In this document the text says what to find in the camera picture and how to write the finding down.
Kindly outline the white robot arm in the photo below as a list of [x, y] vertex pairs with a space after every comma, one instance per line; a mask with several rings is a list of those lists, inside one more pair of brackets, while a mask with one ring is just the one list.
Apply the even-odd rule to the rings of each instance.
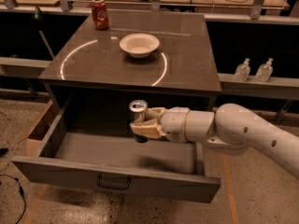
[[129, 104], [130, 128], [141, 141], [165, 138], [194, 142], [221, 153], [239, 155], [252, 147], [299, 178], [299, 137], [281, 130], [241, 105], [222, 105], [215, 112], [187, 107], [149, 108], [143, 100]]

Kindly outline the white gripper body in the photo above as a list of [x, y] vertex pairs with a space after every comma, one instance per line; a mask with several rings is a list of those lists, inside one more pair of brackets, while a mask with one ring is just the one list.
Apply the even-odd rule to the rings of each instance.
[[185, 121], [190, 109], [187, 107], [173, 107], [167, 109], [161, 117], [162, 129], [165, 137], [171, 142], [186, 142]]

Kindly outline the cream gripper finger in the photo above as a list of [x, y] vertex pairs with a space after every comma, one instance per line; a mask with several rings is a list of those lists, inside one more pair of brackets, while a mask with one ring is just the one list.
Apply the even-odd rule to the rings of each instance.
[[133, 133], [145, 136], [151, 139], [160, 139], [165, 136], [162, 125], [157, 119], [150, 119], [144, 122], [132, 122], [130, 128]]
[[158, 121], [161, 121], [161, 118], [163, 114], [167, 111], [164, 107], [153, 107], [148, 108], [145, 111], [145, 121], [157, 119]]

